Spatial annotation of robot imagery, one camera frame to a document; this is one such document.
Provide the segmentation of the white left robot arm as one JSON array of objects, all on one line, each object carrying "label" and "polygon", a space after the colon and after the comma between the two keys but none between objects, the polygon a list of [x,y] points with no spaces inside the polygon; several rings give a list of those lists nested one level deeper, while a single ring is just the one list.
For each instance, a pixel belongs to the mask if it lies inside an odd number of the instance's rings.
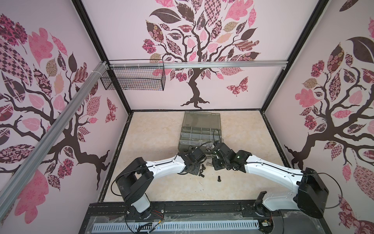
[{"label": "white left robot arm", "polygon": [[140,214],[151,212],[151,202],[146,191],[155,179],[171,174],[199,174],[200,165],[206,155],[200,148],[190,153],[177,153],[175,156],[158,161],[145,161],[136,158],[114,180],[125,205],[135,208]]}]

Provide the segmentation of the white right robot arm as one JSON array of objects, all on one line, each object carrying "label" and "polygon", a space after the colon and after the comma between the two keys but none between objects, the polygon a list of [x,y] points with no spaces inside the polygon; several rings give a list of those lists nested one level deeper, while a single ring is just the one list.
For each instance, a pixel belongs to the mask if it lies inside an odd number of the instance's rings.
[{"label": "white right robot arm", "polygon": [[225,143],[214,142],[212,159],[216,171],[227,169],[264,177],[287,189],[286,192],[260,192],[253,208],[266,216],[277,210],[298,210],[313,218],[323,218],[329,190],[319,174],[311,169],[287,168],[265,161],[250,152],[234,152]]}]

